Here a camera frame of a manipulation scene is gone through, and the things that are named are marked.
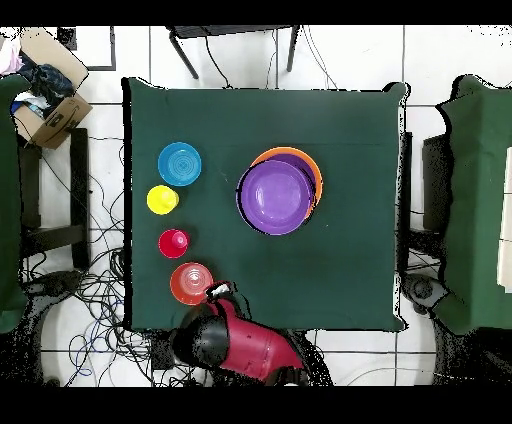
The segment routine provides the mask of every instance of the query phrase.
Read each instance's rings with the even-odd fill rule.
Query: red cup
[[[158,248],[162,255],[176,259],[187,251],[190,242],[189,235],[183,230],[167,230],[158,239]]]

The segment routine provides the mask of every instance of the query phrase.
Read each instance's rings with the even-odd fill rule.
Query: floor
[[[80,95],[93,105],[81,127],[89,131],[91,179],[91,240],[93,257],[106,250],[102,229],[112,225],[103,204],[113,216],[123,218],[122,90],[120,78],[136,76],[166,88],[219,88],[223,78],[209,58],[204,39],[181,44],[200,75],[192,79],[168,40],[164,27],[114,27],[115,70],[90,71],[79,88]],[[510,26],[311,26],[310,34],[327,70],[339,88],[380,90],[394,81],[411,87],[407,100],[406,129],[413,133],[412,226],[422,228],[423,210],[421,145],[425,138],[445,131],[434,105],[448,99],[453,80],[474,73],[496,86],[512,80],[512,28]],[[76,55],[87,66],[109,66],[108,27],[78,27]],[[293,71],[286,72],[290,30],[279,31],[279,89],[322,89],[326,78],[316,63],[301,31]],[[234,87],[275,88],[275,51],[272,33],[251,33],[212,37],[213,57]],[[70,183],[69,140],[58,150],[44,152],[50,166]],[[56,180],[46,163],[41,165],[43,226],[69,224],[69,194]],[[101,184],[104,196],[98,185]],[[110,248],[123,244],[118,230],[105,233]],[[30,266],[40,256],[30,259]],[[411,263],[421,263],[411,257]],[[96,273],[106,269],[106,260],[95,265]],[[49,252],[38,271],[71,268],[70,249]],[[418,385],[430,384],[435,361],[435,343],[430,320],[417,315],[402,296],[399,313],[407,329],[398,333],[370,331],[311,331],[310,340],[324,352],[336,385]],[[76,374],[71,361],[81,358],[83,342],[75,337],[90,331],[94,319],[84,304],[71,298],[53,308],[43,330],[43,367],[47,376],[63,383]],[[101,386],[149,385],[137,364],[117,359],[105,346],[95,346],[86,361],[90,372],[76,375],[71,386],[96,386],[97,376],[110,365],[109,378]]]

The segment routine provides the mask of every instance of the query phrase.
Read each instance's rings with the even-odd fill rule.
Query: stacked bowls
[[[315,161],[293,147],[276,147],[256,158],[236,190],[240,215],[252,228],[284,235],[308,219],[322,195]]]

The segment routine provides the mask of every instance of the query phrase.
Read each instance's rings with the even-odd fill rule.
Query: green table
[[[191,261],[207,266],[215,280],[235,281],[253,319],[264,325],[403,328],[393,315],[393,282],[404,84],[383,92],[162,90],[125,79],[123,88],[125,107],[131,101],[125,125],[132,136],[132,328],[179,325],[188,307],[174,299],[169,280]],[[146,195],[165,184],[157,159],[174,141],[199,151],[202,173],[176,188],[175,210],[157,216]],[[307,225],[272,237],[243,221],[235,189],[251,162],[276,146],[308,153],[324,191]],[[191,235],[178,260],[157,247],[170,228]]]
[[[30,88],[21,75],[0,77],[0,333],[8,333],[17,325],[27,298],[21,290],[21,190],[16,127],[10,109],[14,98]]]
[[[497,284],[505,161],[512,147],[512,92],[473,75],[455,81],[439,105],[453,152],[444,282],[450,293],[434,309],[455,334],[512,329],[512,294]]]

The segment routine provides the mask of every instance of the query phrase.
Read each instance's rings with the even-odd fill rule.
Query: yellow cup
[[[172,211],[179,203],[178,193],[167,186],[158,185],[148,192],[148,208],[157,215],[165,215]]]

